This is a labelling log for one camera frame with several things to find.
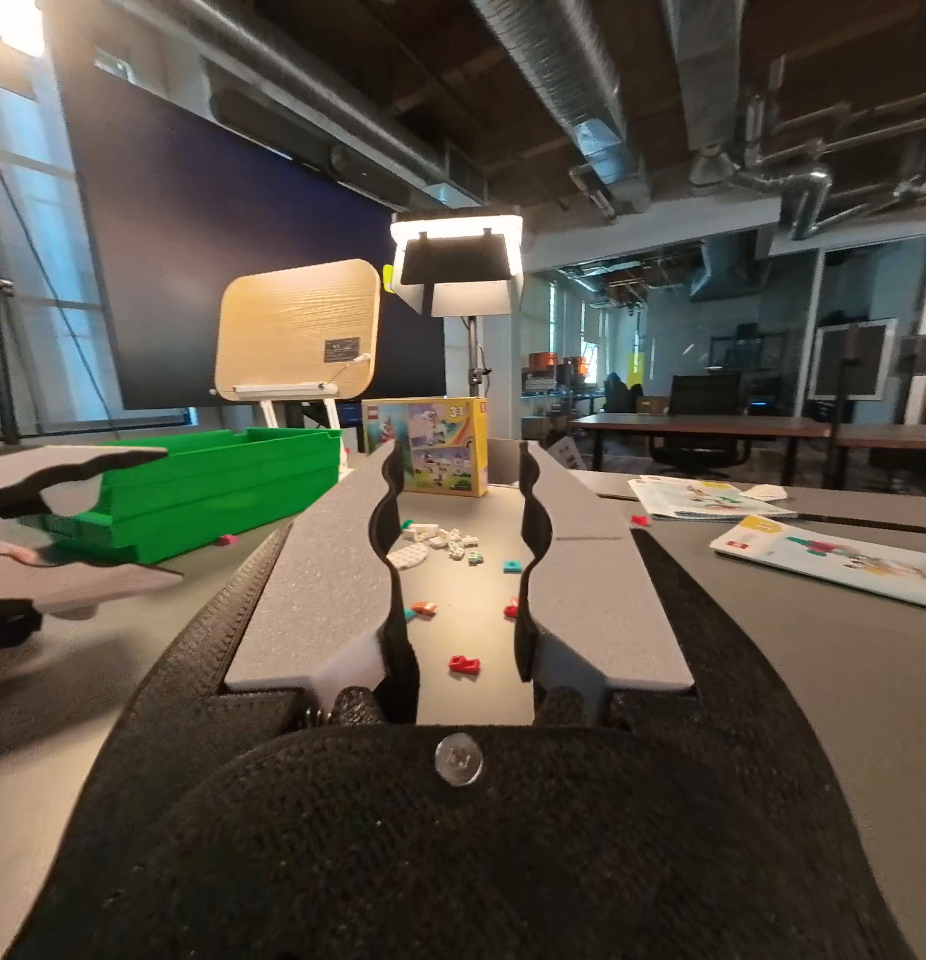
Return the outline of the lego set box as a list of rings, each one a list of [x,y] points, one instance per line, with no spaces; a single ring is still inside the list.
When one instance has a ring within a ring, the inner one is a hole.
[[[488,402],[484,397],[410,397],[361,402],[365,446],[393,441],[404,490],[481,498],[489,485]]]

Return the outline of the large dark screen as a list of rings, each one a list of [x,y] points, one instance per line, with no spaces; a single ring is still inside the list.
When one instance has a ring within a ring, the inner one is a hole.
[[[392,262],[381,203],[97,67],[59,85],[125,408],[220,404],[219,313],[235,279]]]

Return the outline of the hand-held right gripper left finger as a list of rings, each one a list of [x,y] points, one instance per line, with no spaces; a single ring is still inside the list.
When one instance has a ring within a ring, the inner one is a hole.
[[[415,724],[420,668],[399,574],[398,440],[385,441],[290,524],[224,679],[233,693],[295,690],[328,712],[371,690],[385,718]]]

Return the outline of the framed panel on stand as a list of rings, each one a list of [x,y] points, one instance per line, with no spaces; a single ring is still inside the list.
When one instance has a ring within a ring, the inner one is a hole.
[[[882,402],[896,347],[896,318],[851,320],[816,330],[807,398],[827,408],[822,486],[834,489],[845,467],[838,441],[852,403]]]

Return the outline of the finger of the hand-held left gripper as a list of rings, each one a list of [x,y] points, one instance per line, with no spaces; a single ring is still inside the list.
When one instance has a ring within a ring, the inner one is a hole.
[[[90,617],[103,604],[161,592],[182,580],[177,572],[132,563],[49,563],[32,549],[0,541],[0,620]]]
[[[99,503],[104,475],[157,462],[165,447],[48,445],[0,454],[0,520],[74,517]]]

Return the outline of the brown background table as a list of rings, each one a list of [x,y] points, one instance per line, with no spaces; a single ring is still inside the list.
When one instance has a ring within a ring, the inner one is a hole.
[[[800,416],[750,416],[706,414],[616,414],[600,412],[574,419],[569,423],[572,430],[582,430],[594,435],[592,469],[603,471],[605,435],[621,433],[637,437],[661,436],[688,437],[712,435],[741,440],[785,440],[779,485],[793,486],[796,473],[798,445],[801,441],[828,440],[833,427]]]

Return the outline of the studio light panel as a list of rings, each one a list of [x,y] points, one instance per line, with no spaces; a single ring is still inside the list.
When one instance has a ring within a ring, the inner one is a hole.
[[[511,204],[397,212],[390,290],[421,315],[460,318],[467,332],[469,394],[491,371],[482,360],[478,318],[511,316],[524,288],[523,216]]]

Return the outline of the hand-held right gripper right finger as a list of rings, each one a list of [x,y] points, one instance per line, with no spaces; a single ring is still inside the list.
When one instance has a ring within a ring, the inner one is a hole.
[[[547,694],[580,695],[585,722],[627,691],[693,690],[661,598],[625,519],[536,442],[518,455],[520,575],[514,650],[535,712]]]

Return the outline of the black office chair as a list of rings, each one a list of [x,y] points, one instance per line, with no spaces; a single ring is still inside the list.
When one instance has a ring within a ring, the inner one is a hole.
[[[739,411],[741,375],[720,372],[674,376],[669,395],[670,416],[731,416]],[[720,478],[726,469],[741,466],[750,457],[750,440],[722,435],[692,434],[681,438],[649,438],[648,451],[665,473]]]

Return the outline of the instruction booklet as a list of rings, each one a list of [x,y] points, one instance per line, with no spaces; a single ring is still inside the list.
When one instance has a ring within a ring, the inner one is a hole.
[[[738,522],[756,514],[781,519],[798,514],[725,482],[644,475],[630,479],[628,485],[643,510],[654,519]]]
[[[709,544],[717,555],[926,609],[926,553],[813,533],[747,515]]]

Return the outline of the black video bar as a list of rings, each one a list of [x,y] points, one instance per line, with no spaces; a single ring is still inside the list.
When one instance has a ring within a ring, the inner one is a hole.
[[[432,207],[431,198],[419,189],[280,105],[265,105],[224,86],[211,94],[209,106],[223,126],[392,210]]]

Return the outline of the pile of lego pieces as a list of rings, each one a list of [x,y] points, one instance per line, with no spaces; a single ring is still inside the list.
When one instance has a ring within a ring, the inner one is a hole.
[[[487,533],[407,520],[388,560],[404,589],[409,618],[446,613],[466,624],[478,617],[515,622],[523,563],[493,550]]]

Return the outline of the silver ventilation duct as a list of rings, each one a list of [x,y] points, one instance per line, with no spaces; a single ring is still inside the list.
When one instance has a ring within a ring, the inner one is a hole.
[[[790,238],[801,241],[820,228],[832,174],[818,162],[820,139],[772,154],[764,149],[775,122],[771,97],[780,90],[782,66],[771,69],[766,93],[753,95],[739,112],[745,6],[741,1],[661,2],[692,154],[688,183],[696,196],[738,187],[795,199]]]
[[[652,202],[645,159],[632,138],[620,78],[589,2],[473,1],[549,115],[569,138],[568,174],[609,222]]]

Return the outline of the wooden book stand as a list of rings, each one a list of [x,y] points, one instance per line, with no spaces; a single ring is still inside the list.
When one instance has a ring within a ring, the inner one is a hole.
[[[341,428],[337,402],[373,378],[381,277],[363,259],[241,276],[222,296],[213,393],[254,403],[267,426],[277,402],[323,404]]]

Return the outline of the green plastic bin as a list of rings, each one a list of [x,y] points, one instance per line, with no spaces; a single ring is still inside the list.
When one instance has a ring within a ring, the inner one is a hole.
[[[83,557],[155,565],[304,511],[339,480],[340,438],[259,427],[151,438],[167,456],[104,474],[93,509],[25,522]]]

